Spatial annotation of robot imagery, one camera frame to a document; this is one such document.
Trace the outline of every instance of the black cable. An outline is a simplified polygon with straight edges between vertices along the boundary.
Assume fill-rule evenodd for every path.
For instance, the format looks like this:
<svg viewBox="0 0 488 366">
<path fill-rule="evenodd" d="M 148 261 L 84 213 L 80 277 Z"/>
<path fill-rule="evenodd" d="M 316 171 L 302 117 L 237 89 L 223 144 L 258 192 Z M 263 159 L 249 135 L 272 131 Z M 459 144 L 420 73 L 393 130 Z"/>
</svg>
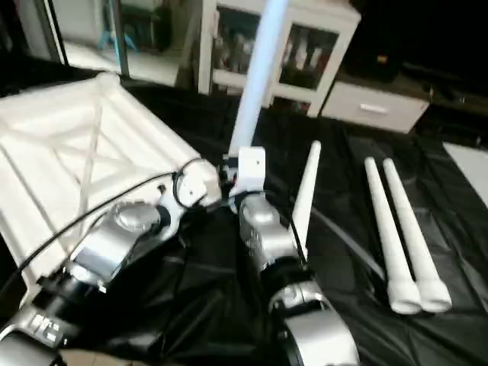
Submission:
<svg viewBox="0 0 488 366">
<path fill-rule="evenodd" d="M 64 47 L 63 36 L 61 34 L 61 30 L 59 29 L 58 17 L 56 16 L 56 9 L 54 9 L 53 0 L 47 0 L 47 9 L 51 15 L 51 19 L 53 20 L 53 27 L 54 27 L 54 37 L 57 37 L 59 42 L 59 48 L 61 49 L 61 56 L 63 56 L 63 63 L 66 66 L 69 66 L 68 56 L 66 55 L 66 49 Z"/>
<path fill-rule="evenodd" d="M 2 298 L 5 296 L 6 292 L 7 292 L 7 289 L 12 286 L 12 284 L 14 283 L 14 281 L 21 276 L 22 274 L 22 271 L 41 253 L 43 252 L 50 244 L 52 244 L 56 239 L 58 239 L 62 234 L 66 233 L 69 229 L 71 229 L 72 227 L 74 227 L 75 225 L 77 225 L 78 223 L 81 223 L 86 217 L 90 216 L 91 214 L 93 214 L 95 211 L 98 211 L 100 210 L 101 208 L 103 208 L 104 206 L 108 205 L 109 203 L 119 199 L 120 197 L 124 196 L 125 194 L 131 192 L 131 191 L 134 191 L 136 189 L 138 189 L 139 187 L 143 186 L 143 185 L 146 185 L 148 183 L 150 183 L 151 181 L 155 181 L 156 179 L 160 179 L 160 178 L 164 178 L 166 176 L 170 176 L 174 174 L 174 172 L 166 172 L 166 173 L 161 173 L 161 174 L 158 174 L 158 175 L 154 175 L 153 177 L 150 177 L 150 178 L 147 178 L 145 180 L 143 180 L 142 182 L 136 184 L 136 185 L 133 185 L 132 187 L 129 187 L 128 189 L 126 189 L 125 191 L 122 191 L 121 193 L 119 194 L 116 194 L 115 196 L 113 196 L 112 198 L 109 198 L 105 201 L 103 201 L 102 203 L 100 203 L 99 205 L 93 207 L 92 209 L 86 211 L 83 215 L 80 215 L 78 217 L 76 217 L 75 219 L 73 219 L 70 223 L 68 223 L 66 226 L 64 226 L 60 231 L 58 231 L 57 233 L 55 233 L 54 235 L 52 235 L 46 242 L 44 242 L 42 245 L 40 245 L 39 247 L 37 247 L 36 250 L 34 250 L 19 266 L 18 268 L 15 270 L 14 273 L 11 274 L 11 276 L 8 278 L 8 280 L 5 282 L 5 284 L 3 285 L 2 289 L 0 290 L 0 303 L 2 302 Z"/>
<path fill-rule="evenodd" d="M 196 158 L 188 160 L 181 168 L 178 170 L 176 173 L 175 177 L 173 177 L 173 196 L 175 197 L 175 201 L 177 204 L 179 204 L 181 207 L 186 209 L 187 211 L 194 211 L 198 210 L 200 207 L 190 207 L 185 204 L 183 204 L 180 200 L 180 197 L 178 196 L 178 182 L 180 178 L 183 176 L 185 173 L 185 169 L 193 164 L 194 162 L 200 162 L 201 160 L 206 160 L 205 158 L 202 158 L 201 156 L 198 156 Z"/>
<path fill-rule="evenodd" d="M 273 191 L 269 191 L 269 190 L 244 191 L 238 194 L 234 194 L 233 196 L 230 196 L 228 198 L 222 198 L 217 202 L 214 202 L 206 207 L 192 207 L 192 209 L 210 211 L 213 210 L 214 208 L 218 208 L 218 207 L 222 207 L 223 205 L 230 204 L 231 200 L 242 201 L 244 198 L 252 194 L 263 194 L 263 193 L 266 195 L 266 197 L 271 198 L 271 201 L 273 201 L 272 203 L 274 203 L 276 209 L 278 210 L 278 213 L 287 221 L 287 224 L 290 225 L 291 231 L 295 238 L 295 243 L 297 244 L 298 255 L 300 256 L 302 263 L 305 265 L 307 263 L 307 259 L 305 258 L 305 255 L 302 250 L 302 245 L 300 243 L 300 238 L 298 237 L 297 227 L 295 226 L 295 222 L 293 221 L 293 215 L 291 214 L 291 210 L 287 204 L 283 204 L 283 202 L 281 202 L 280 198 Z"/>
<path fill-rule="evenodd" d="M 94 220 L 93 222 L 90 224 L 90 226 L 86 229 L 85 233 L 83 234 L 83 236 L 78 240 L 78 242 L 76 243 L 76 245 L 74 245 L 72 247 L 72 250 L 74 251 L 76 249 L 76 247 L 79 245 L 79 243 L 81 243 L 85 238 L 86 236 L 88 235 L 88 233 L 90 233 L 90 231 L 92 231 L 92 229 L 100 222 L 100 220 L 105 216 L 105 214 L 107 213 L 107 211 L 104 211 L 102 213 L 100 213 Z"/>
</svg>

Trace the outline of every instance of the white cone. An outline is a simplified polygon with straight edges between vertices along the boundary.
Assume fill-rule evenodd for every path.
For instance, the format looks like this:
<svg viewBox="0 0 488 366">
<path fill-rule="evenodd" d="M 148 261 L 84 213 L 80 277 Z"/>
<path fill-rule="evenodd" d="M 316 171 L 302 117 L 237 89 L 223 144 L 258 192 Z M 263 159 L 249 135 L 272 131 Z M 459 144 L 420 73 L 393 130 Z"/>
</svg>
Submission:
<svg viewBox="0 0 488 366">
<path fill-rule="evenodd" d="M 315 191 L 315 180 L 317 177 L 317 169 L 319 168 L 321 148 L 322 145 L 320 145 L 319 141 L 313 141 L 293 209 L 293 221 L 297 227 L 298 238 L 300 239 L 305 258 L 308 258 L 308 251 L 305 244 L 307 242 L 310 210 L 312 209 L 313 192 Z"/>
<path fill-rule="evenodd" d="M 396 213 L 402 227 L 405 244 L 412 261 L 420 292 L 422 308 L 431 313 L 443 313 L 452 307 L 451 296 L 445 283 L 441 281 L 425 243 L 419 223 L 413 213 L 409 198 L 403 188 L 393 160 L 383 161 Z"/>
<path fill-rule="evenodd" d="M 374 214 L 383 248 L 388 276 L 388 298 L 391 309 L 399 314 L 414 314 L 421 310 L 419 289 L 410 274 L 405 253 L 381 184 L 380 174 L 373 158 L 364 161 L 373 201 Z"/>
</svg>

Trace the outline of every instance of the light blue tube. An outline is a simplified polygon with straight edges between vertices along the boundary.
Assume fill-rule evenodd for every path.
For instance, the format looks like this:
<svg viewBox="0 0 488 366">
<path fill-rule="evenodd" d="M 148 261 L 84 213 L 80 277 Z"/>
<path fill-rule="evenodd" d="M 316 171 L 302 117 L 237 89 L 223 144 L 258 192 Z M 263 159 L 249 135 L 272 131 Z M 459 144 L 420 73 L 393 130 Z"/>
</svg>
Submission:
<svg viewBox="0 0 488 366">
<path fill-rule="evenodd" d="M 252 51 L 246 86 L 237 111 L 236 125 L 230 140 L 230 155 L 236 155 L 240 147 L 251 146 L 287 6 L 288 0 L 266 2 Z"/>
</svg>

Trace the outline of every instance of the white foam tray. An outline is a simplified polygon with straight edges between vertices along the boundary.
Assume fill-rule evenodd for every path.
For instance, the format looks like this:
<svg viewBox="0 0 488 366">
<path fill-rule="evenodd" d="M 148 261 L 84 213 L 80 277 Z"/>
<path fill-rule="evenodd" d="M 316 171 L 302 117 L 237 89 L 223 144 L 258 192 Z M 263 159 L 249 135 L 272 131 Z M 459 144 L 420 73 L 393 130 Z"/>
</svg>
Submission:
<svg viewBox="0 0 488 366">
<path fill-rule="evenodd" d="M 199 154 L 120 86 L 100 74 L 84 82 L 0 100 L 0 231 L 20 263 L 90 207 Z M 189 168 L 209 185 L 212 165 Z M 155 200 L 158 182 L 127 197 Z M 24 273 L 27 295 L 78 242 L 94 219 L 76 227 Z"/>
</svg>

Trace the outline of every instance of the white floor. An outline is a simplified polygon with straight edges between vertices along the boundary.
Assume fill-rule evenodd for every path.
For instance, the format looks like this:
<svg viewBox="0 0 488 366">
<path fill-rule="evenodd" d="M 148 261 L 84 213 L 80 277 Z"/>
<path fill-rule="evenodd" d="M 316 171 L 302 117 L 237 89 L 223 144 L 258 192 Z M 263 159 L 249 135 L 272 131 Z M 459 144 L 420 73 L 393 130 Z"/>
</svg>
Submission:
<svg viewBox="0 0 488 366">
<path fill-rule="evenodd" d="M 488 207 L 488 153 L 452 143 L 444 148 Z"/>
<path fill-rule="evenodd" d="M 120 73 L 114 48 L 98 50 L 68 41 L 64 43 L 64 47 L 71 66 Z M 127 50 L 131 78 L 170 86 L 175 85 L 180 58 L 179 44 L 159 55 Z"/>
</svg>

